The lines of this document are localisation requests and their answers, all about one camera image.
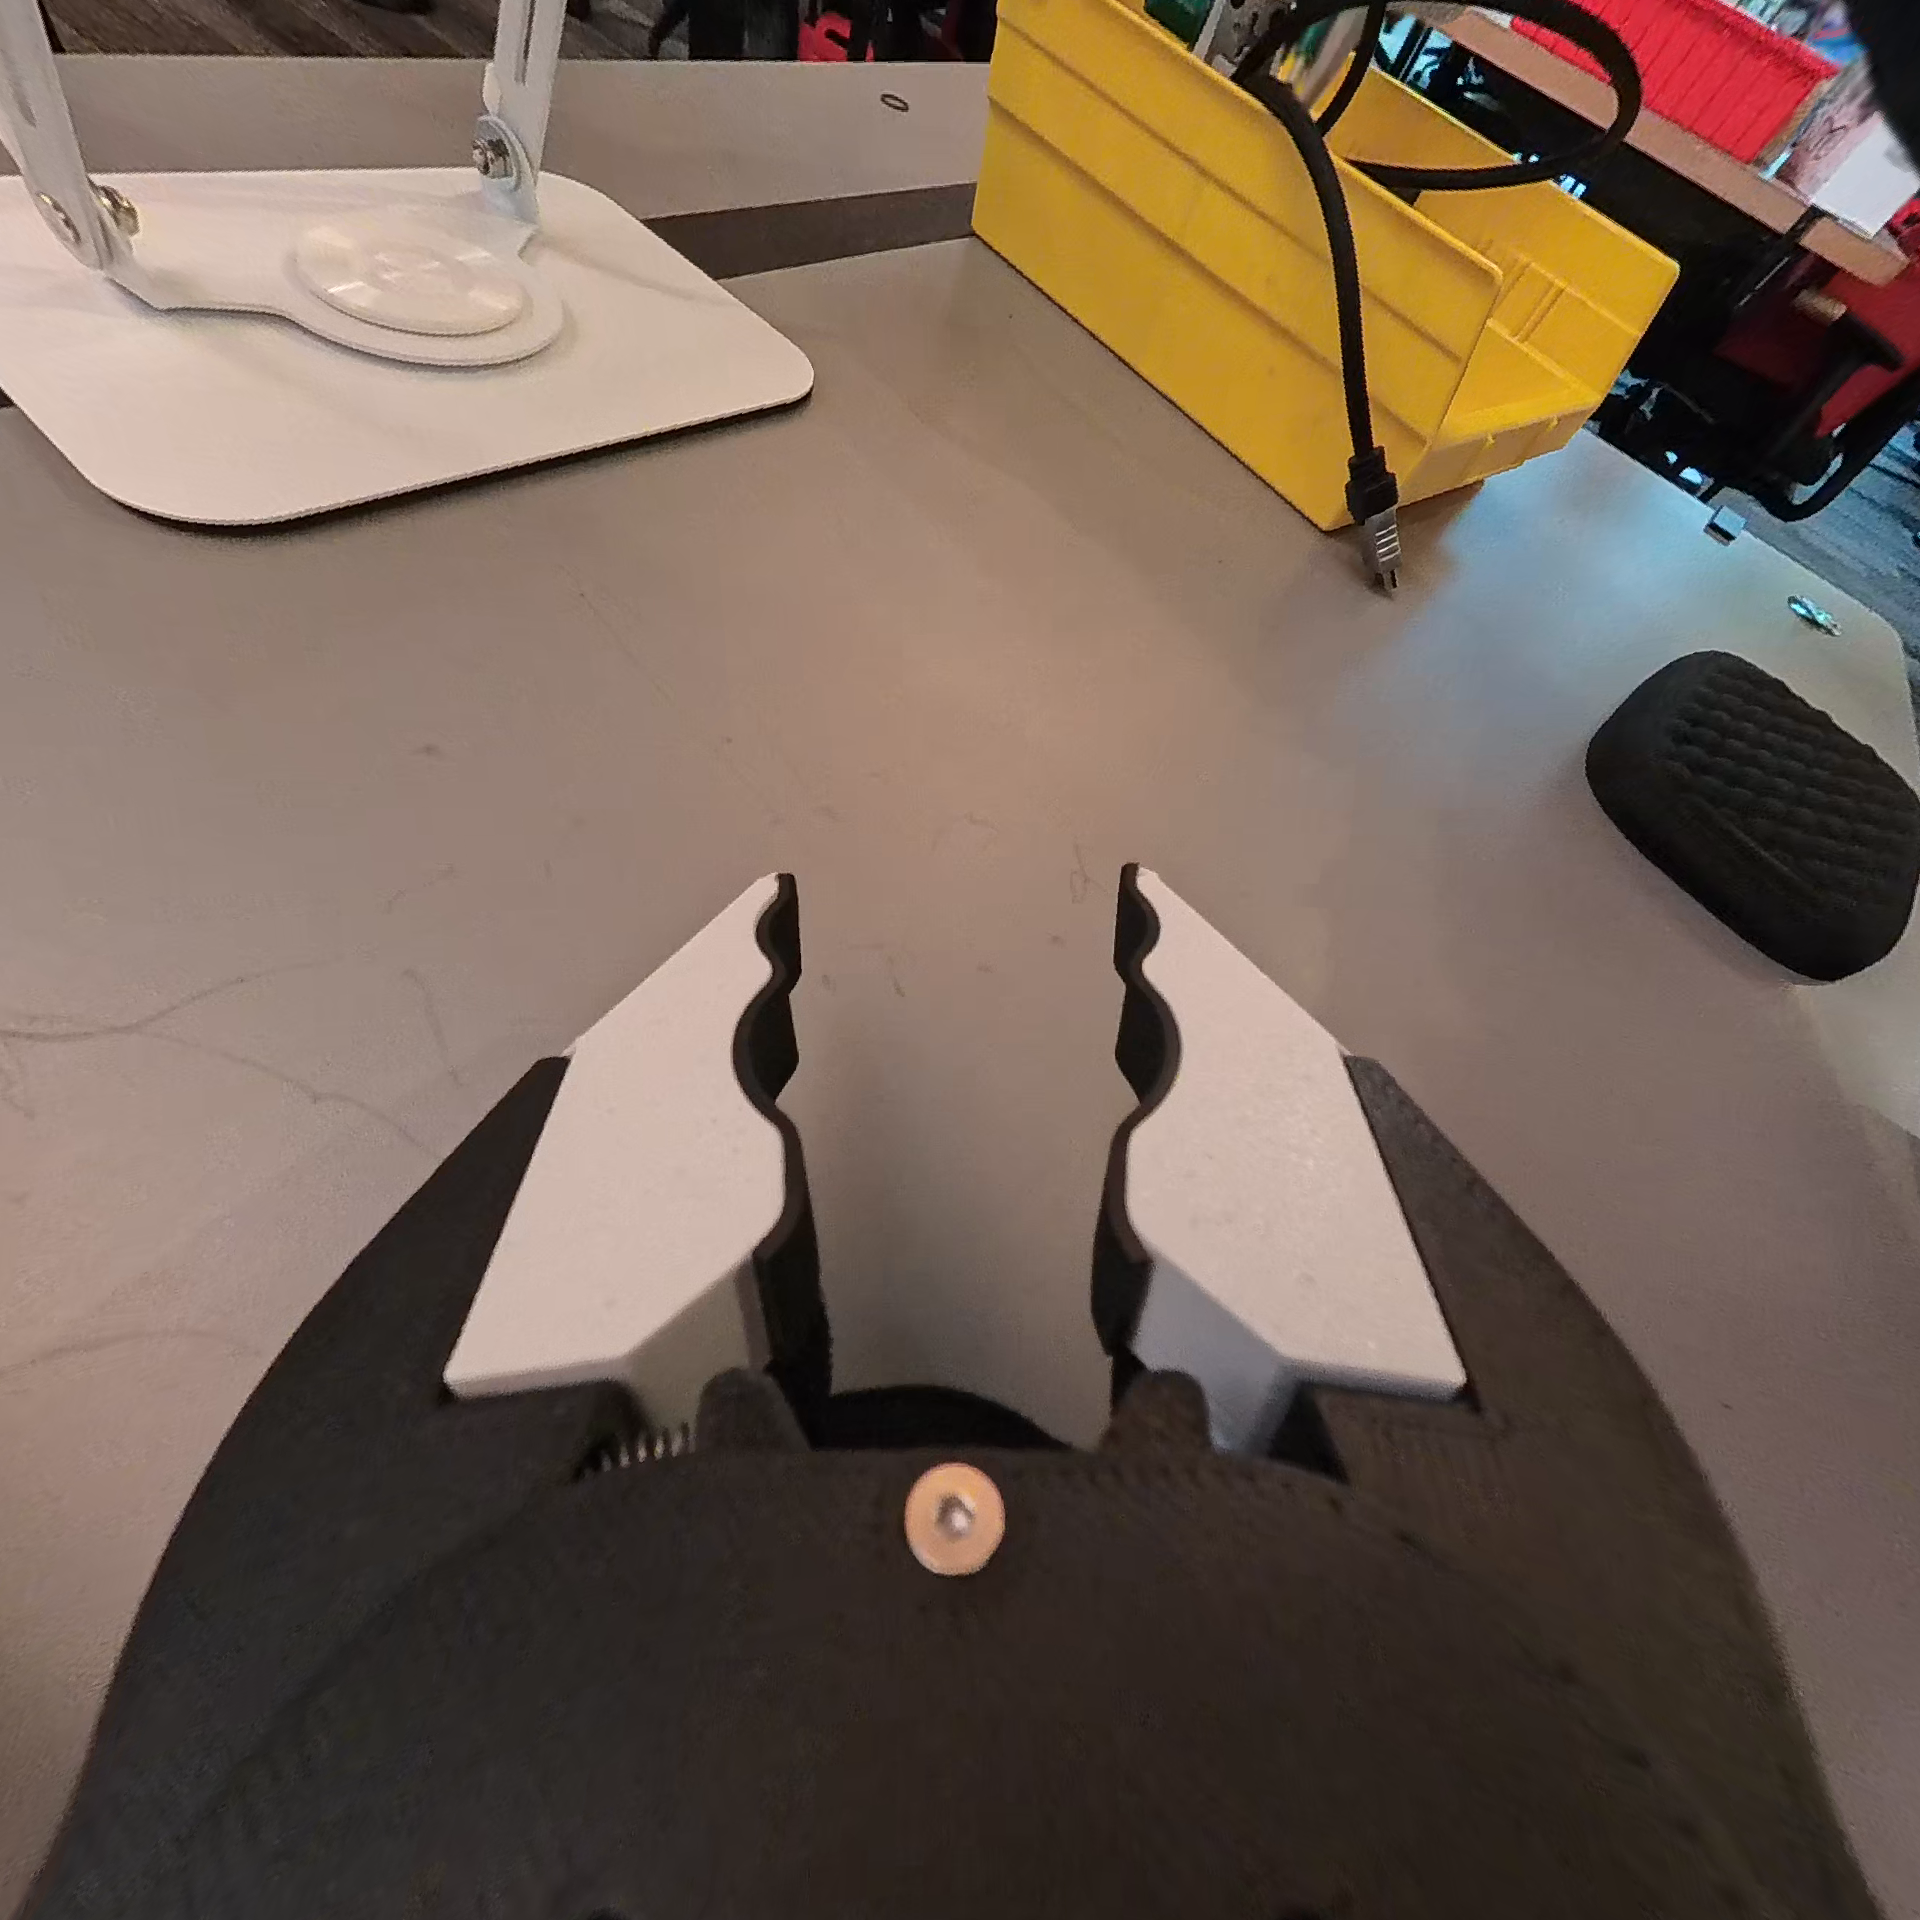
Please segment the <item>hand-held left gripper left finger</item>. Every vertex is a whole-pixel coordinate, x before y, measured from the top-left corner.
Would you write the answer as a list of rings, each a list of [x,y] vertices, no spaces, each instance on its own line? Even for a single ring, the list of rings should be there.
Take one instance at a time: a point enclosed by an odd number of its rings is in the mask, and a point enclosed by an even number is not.
[[[804,1144],[801,890],[759,877],[589,1026],[445,1364],[460,1402],[622,1389],[688,1428],[708,1380],[773,1378],[808,1425],[831,1320]]]

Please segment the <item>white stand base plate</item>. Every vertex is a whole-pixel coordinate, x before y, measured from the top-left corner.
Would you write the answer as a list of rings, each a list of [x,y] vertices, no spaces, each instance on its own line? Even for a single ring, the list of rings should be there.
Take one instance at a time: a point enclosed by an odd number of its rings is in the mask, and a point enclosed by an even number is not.
[[[544,170],[564,20],[498,5],[465,164],[99,176],[4,5],[4,397],[117,505],[215,530],[806,401],[796,344]]]

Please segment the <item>brown wooden table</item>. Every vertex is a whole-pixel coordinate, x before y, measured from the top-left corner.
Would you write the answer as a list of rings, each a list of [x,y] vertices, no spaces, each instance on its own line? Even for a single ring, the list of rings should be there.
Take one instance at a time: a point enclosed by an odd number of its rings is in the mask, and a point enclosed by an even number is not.
[[[1594,128],[1603,130],[1614,117],[1614,95],[1603,76],[1562,60],[1546,47],[1503,25],[1493,13],[1466,9],[1440,33],[1453,45],[1466,48],[1472,59]],[[1887,286],[1913,267],[1890,233],[1860,233],[1650,108],[1640,113],[1627,142],[1668,174],[1693,182],[1695,189],[1772,234],[1795,237],[1806,253],[1850,276]]]

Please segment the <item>black textured wrist rest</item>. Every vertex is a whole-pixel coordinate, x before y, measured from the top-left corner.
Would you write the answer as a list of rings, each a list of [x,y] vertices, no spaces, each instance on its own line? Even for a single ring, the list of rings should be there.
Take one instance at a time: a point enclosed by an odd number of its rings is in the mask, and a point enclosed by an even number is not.
[[[1753,660],[1664,664],[1596,728],[1585,774],[1652,868],[1802,980],[1854,979],[1908,932],[1914,787]]]

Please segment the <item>red office chair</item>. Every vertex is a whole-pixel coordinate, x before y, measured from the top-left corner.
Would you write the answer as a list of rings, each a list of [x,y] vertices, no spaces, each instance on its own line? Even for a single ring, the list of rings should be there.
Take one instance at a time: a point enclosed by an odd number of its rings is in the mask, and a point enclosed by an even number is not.
[[[1916,200],[1888,234],[1900,276],[1798,265],[1741,309],[1704,364],[1708,473],[1781,522],[1824,514],[1916,424]]]

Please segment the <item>yellow plastic bin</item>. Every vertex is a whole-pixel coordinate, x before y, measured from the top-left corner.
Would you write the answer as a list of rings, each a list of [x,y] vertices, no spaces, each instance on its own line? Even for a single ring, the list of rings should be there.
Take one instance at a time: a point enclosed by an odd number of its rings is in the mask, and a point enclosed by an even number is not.
[[[1557,185],[1407,203],[1359,162],[1497,151],[1377,71],[1330,134],[1364,384],[1404,502],[1549,457],[1608,397],[1677,263]],[[1354,454],[1330,249],[1284,128],[1137,5],[1000,5],[973,231],[1324,532]]]

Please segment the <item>white printed poster box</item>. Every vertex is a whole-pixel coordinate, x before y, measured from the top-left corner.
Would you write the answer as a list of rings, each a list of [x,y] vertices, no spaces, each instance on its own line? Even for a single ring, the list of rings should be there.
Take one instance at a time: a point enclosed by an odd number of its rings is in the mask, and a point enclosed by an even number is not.
[[[1829,218],[1875,237],[1887,231],[1916,194],[1916,160],[1884,121],[1875,121],[1809,192],[1809,200]]]

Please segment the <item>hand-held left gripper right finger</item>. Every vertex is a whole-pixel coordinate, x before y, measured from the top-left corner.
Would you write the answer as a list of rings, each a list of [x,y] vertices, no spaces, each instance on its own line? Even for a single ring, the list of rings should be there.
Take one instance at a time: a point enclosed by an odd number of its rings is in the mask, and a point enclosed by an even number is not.
[[[1114,972],[1132,1105],[1092,1243],[1112,1405],[1186,1377],[1224,1454],[1279,1453],[1315,1391],[1459,1405],[1470,1373],[1351,1052],[1140,863]]]

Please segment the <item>red plastic bin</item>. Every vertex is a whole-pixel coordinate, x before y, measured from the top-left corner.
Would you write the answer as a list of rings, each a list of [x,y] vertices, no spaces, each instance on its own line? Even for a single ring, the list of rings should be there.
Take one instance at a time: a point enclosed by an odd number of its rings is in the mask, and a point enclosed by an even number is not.
[[[1759,164],[1840,76],[1837,60],[1724,3],[1585,3],[1633,52],[1645,108]]]

